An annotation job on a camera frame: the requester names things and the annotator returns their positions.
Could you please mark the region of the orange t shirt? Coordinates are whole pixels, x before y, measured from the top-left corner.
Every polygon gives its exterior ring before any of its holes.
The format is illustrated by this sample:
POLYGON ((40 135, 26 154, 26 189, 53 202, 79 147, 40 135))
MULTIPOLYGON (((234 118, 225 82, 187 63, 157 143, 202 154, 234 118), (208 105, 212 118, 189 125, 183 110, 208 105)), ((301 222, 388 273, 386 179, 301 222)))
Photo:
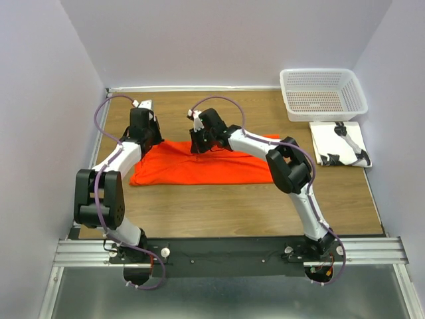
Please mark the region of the orange t shirt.
POLYGON ((191 142, 166 140, 135 164, 131 186, 242 185, 271 183, 268 164, 243 152, 213 148, 203 154, 190 152, 191 142))

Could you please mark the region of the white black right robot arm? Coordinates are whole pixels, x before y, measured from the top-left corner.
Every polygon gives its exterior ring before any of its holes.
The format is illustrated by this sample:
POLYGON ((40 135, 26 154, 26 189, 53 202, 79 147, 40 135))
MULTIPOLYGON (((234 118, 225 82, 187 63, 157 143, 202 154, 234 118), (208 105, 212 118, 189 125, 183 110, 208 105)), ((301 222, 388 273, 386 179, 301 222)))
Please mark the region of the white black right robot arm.
POLYGON ((265 161, 274 185, 290 197, 300 217, 307 256, 318 261, 328 255, 335 235, 313 192, 315 170, 311 167, 307 154, 293 138, 263 138, 240 126, 227 126, 213 108, 202 112, 189 110, 187 117, 193 121, 193 128, 189 133, 191 152, 194 154, 203 154, 216 146, 265 161))

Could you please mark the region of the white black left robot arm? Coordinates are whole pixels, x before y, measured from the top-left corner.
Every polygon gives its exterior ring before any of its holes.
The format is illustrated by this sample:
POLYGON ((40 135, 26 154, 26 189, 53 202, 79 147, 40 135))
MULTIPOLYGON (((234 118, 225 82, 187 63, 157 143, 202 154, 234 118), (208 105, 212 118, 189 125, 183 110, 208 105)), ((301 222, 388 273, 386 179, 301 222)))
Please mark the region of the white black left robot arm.
POLYGON ((124 247, 124 254, 134 263, 149 252, 143 229, 126 217, 123 177, 139 163, 153 146, 163 141, 152 101, 147 100, 130 110, 129 126, 116 140, 116 147, 101 163, 76 174, 74 220, 88 228, 103 231, 104 237, 124 247))

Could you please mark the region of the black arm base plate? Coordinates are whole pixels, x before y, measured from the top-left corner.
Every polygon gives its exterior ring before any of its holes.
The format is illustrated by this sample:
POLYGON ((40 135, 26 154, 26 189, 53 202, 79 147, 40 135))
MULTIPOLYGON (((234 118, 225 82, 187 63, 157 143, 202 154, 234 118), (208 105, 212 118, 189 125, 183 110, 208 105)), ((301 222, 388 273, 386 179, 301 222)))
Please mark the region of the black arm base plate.
POLYGON ((346 261, 341 244, 315 244, 304 236, 148 239, 145 251, 112 244, 110 262, 123 265, 126 281, 149 278, 298 276, 331 282, 335 263, 346 261))

